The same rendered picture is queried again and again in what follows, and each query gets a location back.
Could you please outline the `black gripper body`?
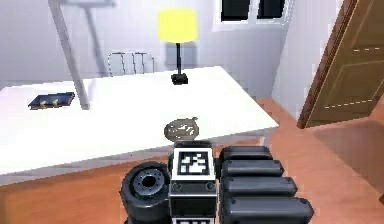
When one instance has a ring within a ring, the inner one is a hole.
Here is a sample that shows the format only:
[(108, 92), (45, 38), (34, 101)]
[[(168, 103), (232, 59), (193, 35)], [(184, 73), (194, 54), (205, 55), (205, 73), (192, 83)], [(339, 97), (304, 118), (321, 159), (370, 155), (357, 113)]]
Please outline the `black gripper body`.
[(127, 214), (124, 224), (170, 224), (169, 185), (165, 163), (148, 161), (133, 167), (120, 189)]

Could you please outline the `dark blue book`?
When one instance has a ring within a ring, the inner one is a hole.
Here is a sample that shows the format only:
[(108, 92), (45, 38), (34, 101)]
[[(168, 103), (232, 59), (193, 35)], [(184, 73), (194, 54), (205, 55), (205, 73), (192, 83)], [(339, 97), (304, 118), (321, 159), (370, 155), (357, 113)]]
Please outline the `dark blue book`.
[(28, 107), (31, 110), (60, 108), (70, 106), (74, 98), (74, 92), (38, 95), (29, 103)]

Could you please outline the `grey round flat object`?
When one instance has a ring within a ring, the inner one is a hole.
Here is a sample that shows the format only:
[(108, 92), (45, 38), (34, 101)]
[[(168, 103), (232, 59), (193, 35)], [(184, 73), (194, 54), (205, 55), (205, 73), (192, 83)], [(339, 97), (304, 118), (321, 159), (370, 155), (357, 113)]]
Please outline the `grey round flat object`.
[(164, 127), (164, 136), (172, 141), (194, 140), (199, 135), (197, 117), (179, 118)]

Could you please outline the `white table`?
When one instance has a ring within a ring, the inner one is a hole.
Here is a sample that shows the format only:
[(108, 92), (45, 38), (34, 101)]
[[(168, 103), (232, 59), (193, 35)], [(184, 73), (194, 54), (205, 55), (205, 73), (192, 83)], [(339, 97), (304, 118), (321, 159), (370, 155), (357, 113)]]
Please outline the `white table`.
[(220, 66), (187, 70), (175, 85), (168, 71), (85, 80), (91, 100), (31, 110), (39, 94), (69, 92), (70, 81), (0, 91), (0, 186), (167, 154), (165, 126), (195, 118), (215, 144), (269, 138), (277, 123)]

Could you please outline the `yellow shade table lamp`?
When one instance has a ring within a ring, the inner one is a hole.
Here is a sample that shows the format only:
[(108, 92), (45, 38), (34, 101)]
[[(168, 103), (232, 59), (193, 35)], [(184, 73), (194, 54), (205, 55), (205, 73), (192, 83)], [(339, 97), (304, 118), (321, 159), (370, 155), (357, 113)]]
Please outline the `yellow shade table lamp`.
[(171, 75), (174, 85), (188, 83), (188, 77), (181, 68), (181, 44), (198, 37), (197, 15), (187, 8), (165, 9), (158, 13), (158, 39), (176, 45), (177, 73)]

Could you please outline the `white framed window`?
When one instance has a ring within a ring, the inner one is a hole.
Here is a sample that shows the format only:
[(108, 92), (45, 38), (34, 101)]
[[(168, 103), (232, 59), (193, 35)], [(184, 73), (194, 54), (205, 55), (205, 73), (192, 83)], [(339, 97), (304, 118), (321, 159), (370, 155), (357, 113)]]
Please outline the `white framed window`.
[(283, 28), (295, 0), (214, 0), (214, 32)]

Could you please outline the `brown wooden door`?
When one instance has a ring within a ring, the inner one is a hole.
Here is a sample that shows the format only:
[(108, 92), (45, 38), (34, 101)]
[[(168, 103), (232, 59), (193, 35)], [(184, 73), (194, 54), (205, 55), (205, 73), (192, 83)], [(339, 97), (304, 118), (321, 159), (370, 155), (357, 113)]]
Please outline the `brown wooden door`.
[(297, 126), (368, 117), (383, 95), (384, 0), (344, 0)]

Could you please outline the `grey tall lamp post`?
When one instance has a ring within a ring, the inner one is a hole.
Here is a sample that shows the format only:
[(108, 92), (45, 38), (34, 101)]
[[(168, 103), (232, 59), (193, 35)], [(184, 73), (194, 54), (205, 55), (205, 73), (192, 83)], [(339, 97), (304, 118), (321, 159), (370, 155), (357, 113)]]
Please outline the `grey tall lamp post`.
[(71, 75), (81, 109), (89, 110), (89, 96), (86, 92), (83, 78), (79, 73), (61, 6), (73, 6), (84, 11), (91, 39), (93, 41), (93, 53), (98, 67), (98, 75), (100, 77), (106, 77), (106, 66), (100, 49), (100, 42), (98, 40), (96, 25), (94, 23), (94, 19), (92, 18), (92, 10), (95, 8), (114, 7), (116, 5), (115, 0), (47, 0), (47, 3), (51, 11), (56, 32), (60, 40), (61, 48), (64, 53), (66, 64), (69, 69), (69, 73)]

